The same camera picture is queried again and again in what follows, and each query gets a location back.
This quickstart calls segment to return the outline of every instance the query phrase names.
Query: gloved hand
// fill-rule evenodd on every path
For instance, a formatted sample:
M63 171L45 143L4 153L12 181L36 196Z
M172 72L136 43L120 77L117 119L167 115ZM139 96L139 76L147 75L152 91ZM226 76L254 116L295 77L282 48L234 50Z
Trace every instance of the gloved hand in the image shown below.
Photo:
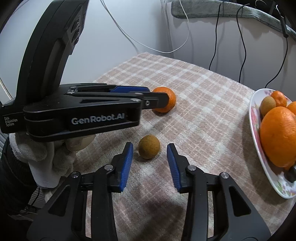
M55 142L35 142L25 132L9 135L15 157L28 163L35 182L42 188L55 188L61 176L73 171L76 153L87 147L95 135Z

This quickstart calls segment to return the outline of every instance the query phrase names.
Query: white wall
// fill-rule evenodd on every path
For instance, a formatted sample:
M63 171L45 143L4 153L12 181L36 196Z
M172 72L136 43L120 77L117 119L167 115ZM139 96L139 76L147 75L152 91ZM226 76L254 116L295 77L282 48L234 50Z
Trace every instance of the white wall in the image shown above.
M170 35L173 48L180 46L188 34L184 19L170 13L167 4ZM215 25L217 18L189 19L192 36L174 58L208 69L215 49ZM247 50L247 59L242 72L241 83L257 90L264 88L279 71L286 51L283 35L254 19L239 18ZM244 48L235 18L219 18L217 28L217 52L211 70L238 81ZM296 100L296 44L288 38L288 54L279 76L268 85L282 91L291 100Z
M25 48L41 15L52 0L29 0L8 20L0 34L0 77L12 96ZM160 0L105 0L121 27L136 40L158 50L170 51ZM136 48L116 27L100 0L89 0L84 30L69 57L62 83L92 82L137 53L157 52ZM0 90L0 100L7 97Z

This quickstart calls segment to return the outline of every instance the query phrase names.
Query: table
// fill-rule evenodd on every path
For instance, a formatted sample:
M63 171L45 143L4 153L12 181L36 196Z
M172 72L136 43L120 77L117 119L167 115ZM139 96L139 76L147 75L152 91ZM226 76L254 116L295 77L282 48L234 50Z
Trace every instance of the table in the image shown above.
M113 68L97 82L171 88L176 106L166 114L143 110L137 127L98 134L77 153L74 170L96 171L134 144L127 187L113 194L115 223L120 241L180 240L187 195L175 190L166 146L175 143L190 164L218 175L228 172L254 204L271 233L282 224L294 199L281 198L270 185L253 143L248 106L254 91L224 76L163 56L140 54ZM161 151L143 160L137 145L147 135L157 136ZM209 237L213 233L213 204L209 202ZM90 208L86 232L90 235Z

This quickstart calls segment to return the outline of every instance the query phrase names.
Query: white plate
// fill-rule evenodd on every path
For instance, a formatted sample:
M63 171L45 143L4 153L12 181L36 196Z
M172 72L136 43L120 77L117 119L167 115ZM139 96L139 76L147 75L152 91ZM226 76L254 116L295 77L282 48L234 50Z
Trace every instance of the white plate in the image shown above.
M259 108L261 105L261 101L266 96L270 96L272 92L274 92L274 90L272 89L260 89L253 94L249 107L250 127L261 165L269 182L281 197L289 199L296 196L296 182L291 183L287 181L284 177L284 169L276 167L268 160L261 147L259 138L259 127L261 124ZM287 104L290 104L291 101L287 97L286 99Z

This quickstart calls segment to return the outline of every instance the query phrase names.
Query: oval plate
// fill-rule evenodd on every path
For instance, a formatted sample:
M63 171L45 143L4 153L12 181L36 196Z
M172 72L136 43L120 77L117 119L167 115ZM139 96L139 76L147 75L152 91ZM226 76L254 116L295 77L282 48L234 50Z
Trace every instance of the oval plate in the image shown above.
M258 157L269 182L281 197L289 199L296 196L296 182L291 183L287 181L284 177L284 169L276 167L268 160L261 147L259 138L259 127L261 124L259 108L261 101L266 96L270 96L272 92L274 92L272 89L259 89L253 94L249 106L250 127ZM286 99L287 104L290 104L291 101L287 97Z

